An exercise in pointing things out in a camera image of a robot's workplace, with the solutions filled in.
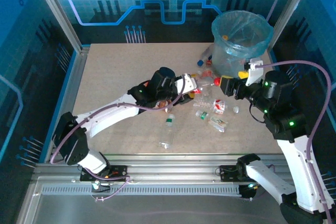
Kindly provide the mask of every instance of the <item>work surface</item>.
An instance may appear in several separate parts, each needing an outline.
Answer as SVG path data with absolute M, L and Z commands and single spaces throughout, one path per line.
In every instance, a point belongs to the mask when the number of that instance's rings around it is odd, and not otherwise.
M 210 43 L 173 44 L 92 44 L 79 87 L 74 115 L 92 111 L 108 104 L 131 87 L 148 80 L 162 66 L 175 71 L 177 76 L 194 73 L 200 54 Z M 269 63 L 268 55 L 262 56 Z M 228 111 L 223 118 L 228 122 L 224 133 L 195 116 L 193 102 L 173 108 L 175 119 L 174 143 L 168 150 L 159 145 L 167 114 L 147 111 L 127 118 L 97 134 L 89 146 L 104 154 L 138 153 L 280 153 L 281 150 L 264 124 L 252 119 L 249 102 L 236 101 L 213 87 L 213 98 L 236 104 L 238 114 Z M 262 120 L 262 113 L 252 113 Z

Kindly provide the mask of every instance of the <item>bottle cap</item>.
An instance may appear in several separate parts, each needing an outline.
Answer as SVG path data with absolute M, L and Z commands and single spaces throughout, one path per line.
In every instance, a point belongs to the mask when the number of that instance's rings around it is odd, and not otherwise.
M 199 66 L 199 67 L 201 67 L 202 65 L 203 65 L 203 61 L 202 60 L 199 60 L 198 62 L 197 62 L 197 65 Z
M 220 77 L 215 78 L 214 85 L 220 86 Z

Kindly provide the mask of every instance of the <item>trash bin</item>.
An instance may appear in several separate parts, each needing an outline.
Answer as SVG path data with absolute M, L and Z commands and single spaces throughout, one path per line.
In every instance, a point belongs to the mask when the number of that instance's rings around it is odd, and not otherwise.
M 215 47 L 212 63 L 218 75 L 238 77 L 247 59 L 261 56 L 273 36 L 264 17 L 245 10 L 231 10 L 212 22 Z

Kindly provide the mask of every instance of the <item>enclosure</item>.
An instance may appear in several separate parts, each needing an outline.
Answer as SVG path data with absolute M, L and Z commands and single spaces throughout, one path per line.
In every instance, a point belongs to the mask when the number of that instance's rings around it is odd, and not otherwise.
M 51 138 L 62 114 L 78 115 L 108 104 L 149 80 L 162 66 L 177 76 L 197 72 L 199 56 L 214 42 L 211 24 L 225 11 L 247 10 L 265 17 L 274 27 L 261 57 L 264 64 L 313 61 L 327 70 L 332 88 L 336 87 L 336 0 L 0 1 L 3 223 L 17 221 L 34 168 L 42 169 L 39 164 L 48 163 L 53 152 Z M 280 70 L 289 72 L 289 68 L 284 65 Z M 294 104 L 312 127 L 324 102 L 325 79 L 312 67 L 299 65 L 291 71 L 298 77 Z M 212 87 L 212 92 L 214 98 L 224 98 L 218 87 Z M 199 120 L 189 102 L 171 112 L 176 117 L 171 148 L 159 145 L 167 118 L 163 111 L 118 122 L 96 135 L 89 146 L 111 160 L 138 160 L 147 155 L 171 160 L 185 155 L 184 161 L 188 157 L 194 160 L 194 156 L 202 161 L 257 153 L 266 160 L 276 156 L 284 167 L 281 173 L 288 173 L 272 134 L 251 118 L 249 102 L 225 99 L 239 106 L 239 113 L 224 114 L 228 122 L 224 133 Z M 335 105 L 332 92 L 313 140 L 322 174 L 336 172 Z M 252 113 L 262 118 L 259 111 L 252 109 Z

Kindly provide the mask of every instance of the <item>red bottle cap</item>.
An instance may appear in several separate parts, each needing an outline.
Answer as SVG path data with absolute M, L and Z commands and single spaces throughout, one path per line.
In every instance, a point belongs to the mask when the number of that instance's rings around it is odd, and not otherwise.
M 219 86 L 220 85 L 220 77 L 215 78 L 214 85 Z

